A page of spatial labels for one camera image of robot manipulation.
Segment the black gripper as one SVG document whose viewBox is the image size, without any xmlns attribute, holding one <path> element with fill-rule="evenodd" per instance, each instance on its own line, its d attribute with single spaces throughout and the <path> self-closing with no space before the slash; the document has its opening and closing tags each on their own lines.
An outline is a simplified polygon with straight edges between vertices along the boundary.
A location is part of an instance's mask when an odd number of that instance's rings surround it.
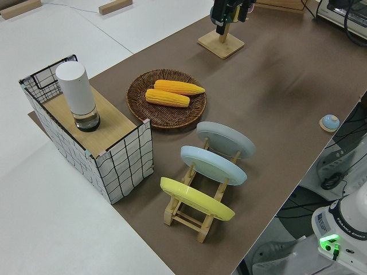
<svg viewBox="0 0 367 275">
<path fill-rule="evenodd" d="M 239 21 L 245 22 L 249 6 L 256 3 L 256 0 L 214 0 L 214 20 L 217 25 L 216 33 L 224 34 L 227 20 L 227 6 L 240 6 Z"/>
</svg>

